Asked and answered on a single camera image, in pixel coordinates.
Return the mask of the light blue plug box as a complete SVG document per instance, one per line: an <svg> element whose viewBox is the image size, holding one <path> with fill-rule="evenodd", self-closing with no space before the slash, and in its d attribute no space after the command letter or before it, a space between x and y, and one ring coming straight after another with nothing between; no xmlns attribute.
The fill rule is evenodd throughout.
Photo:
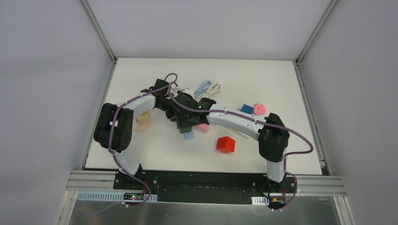
<svg viewBox="0 0 398 225"><path fill-rule="evenodd" d="M192 131L190 131L190 132L184 133L184 138L185 138L185 140L187 140L187 141L194 140L194 138L195 138L194 131L192 130Z"/></svg>

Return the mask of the pink triangular power strip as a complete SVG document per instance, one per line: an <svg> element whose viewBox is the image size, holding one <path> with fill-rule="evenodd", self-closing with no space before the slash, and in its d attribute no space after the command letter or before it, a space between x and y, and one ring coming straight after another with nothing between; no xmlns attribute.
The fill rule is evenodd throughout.
<svg viewBox="0 0 398 225"><path fill-rule="evenodd" d="M202 133L207 133L209 131L209 125L208 124L199 124L199 125L195 126L195 129Z"/></svg>

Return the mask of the beige cube socket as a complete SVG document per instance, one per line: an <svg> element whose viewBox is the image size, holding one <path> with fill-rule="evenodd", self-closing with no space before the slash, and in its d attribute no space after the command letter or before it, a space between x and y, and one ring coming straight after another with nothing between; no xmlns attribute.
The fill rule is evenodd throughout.
<svg viewBox="0 0 398 225"><path fill-rule="evenodd" d="M136 122L140 125L149 124L151 122L149 112L148 111L144 112L141 115L139 115L138 117L136 117Z"/></svg>

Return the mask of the red cube socket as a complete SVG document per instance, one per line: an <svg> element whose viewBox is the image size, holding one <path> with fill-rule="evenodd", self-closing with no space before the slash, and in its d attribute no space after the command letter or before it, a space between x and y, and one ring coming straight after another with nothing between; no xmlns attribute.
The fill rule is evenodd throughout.
<svg viewBox="0 0 398 225"><path fill-rule="evenodd" d="M229 154L235 151L235 145L236 141L233 138L229 136L220 137L217 140L216 149L223 154Z"/></svg>

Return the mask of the blue cube socket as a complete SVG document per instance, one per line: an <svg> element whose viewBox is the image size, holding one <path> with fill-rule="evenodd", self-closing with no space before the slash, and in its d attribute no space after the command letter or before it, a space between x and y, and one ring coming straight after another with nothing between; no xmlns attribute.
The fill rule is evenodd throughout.
<svg viewBox="0 0 398 225"><path fill-rule="evenodd" d="M252 115L254 113L254 108L250 105L243 104L240 111Z"/></svg>

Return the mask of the pink plug adapter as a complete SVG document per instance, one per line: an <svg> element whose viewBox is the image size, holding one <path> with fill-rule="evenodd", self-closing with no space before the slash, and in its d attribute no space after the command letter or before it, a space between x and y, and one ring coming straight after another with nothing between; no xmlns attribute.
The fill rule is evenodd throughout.
<svg viewBox="0 0 398 225"><path fill-rule="evenodd" d="M253 106L253 114L254 115L265 115L267 112L265 106L263 104L255 104Z"/></svg>

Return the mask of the pink round socket base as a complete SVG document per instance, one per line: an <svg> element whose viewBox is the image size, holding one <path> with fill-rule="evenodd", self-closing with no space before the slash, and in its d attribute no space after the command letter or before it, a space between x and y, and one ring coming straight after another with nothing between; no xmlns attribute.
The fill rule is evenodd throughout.
<svg viewBox="0 0 398 225"><path fill-rule="evenodd" d="M140 124L138 122L133 124L132 130L134 132L144 132L146 131L149 127L150 127L150 122L149 123L145 123L145 124Z"/></svg>

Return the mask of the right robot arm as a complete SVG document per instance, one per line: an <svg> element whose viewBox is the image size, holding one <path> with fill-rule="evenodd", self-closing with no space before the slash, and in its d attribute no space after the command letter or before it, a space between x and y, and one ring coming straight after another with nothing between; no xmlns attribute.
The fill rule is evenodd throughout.
<svg viewBox="0 0 398 225"><path fill-rule="evenodd" d="M171 98L176 117L181 117L190 126L209 124L229 128L251 137L258 143L259 154L267 162L267 188L278 192L285 186L284 154L290 133L280 117L274 113L260 120L246 113L230 110L215 100L202 98L196 101L180 92Z"/></svg>

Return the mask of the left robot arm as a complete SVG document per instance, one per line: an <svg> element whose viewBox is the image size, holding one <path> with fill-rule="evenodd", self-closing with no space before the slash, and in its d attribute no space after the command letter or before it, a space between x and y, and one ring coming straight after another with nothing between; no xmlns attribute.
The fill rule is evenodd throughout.
<svg viewBox="0 0 398 225"><path fill-rule="evenodd" d="M125 183L131 189L139 189L143 184L142 175L137 173L140 162L130 147L133 123L139 115L154 108L164 111L172 122L176 121L169 99L172 86L178 87L176 80L157 79L154 86L142 90L138 96L119 105L105 103L101 108L94 141L112 155L118 170L127 175Z"/></svg>

